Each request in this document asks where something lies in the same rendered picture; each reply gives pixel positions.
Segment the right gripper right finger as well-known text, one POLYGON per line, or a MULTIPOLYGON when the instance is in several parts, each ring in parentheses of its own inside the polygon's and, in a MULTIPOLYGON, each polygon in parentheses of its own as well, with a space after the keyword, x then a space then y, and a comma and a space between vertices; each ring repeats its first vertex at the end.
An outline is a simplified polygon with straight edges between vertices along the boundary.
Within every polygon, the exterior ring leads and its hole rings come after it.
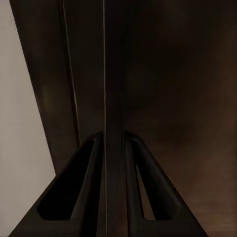
POLYGON ((144 141, 124 133, 128 237, 209 237, 144 141), (155 220, 144 217, 136 165, 155 220))

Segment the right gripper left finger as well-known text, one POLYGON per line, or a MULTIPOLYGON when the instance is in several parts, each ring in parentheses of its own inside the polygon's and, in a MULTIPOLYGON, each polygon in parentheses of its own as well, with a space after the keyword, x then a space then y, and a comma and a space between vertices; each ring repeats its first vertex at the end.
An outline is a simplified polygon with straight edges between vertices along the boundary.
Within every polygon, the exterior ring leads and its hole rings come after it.
POLYGON ((96 237, 103 155, 88 136, 8 237, 96 237))

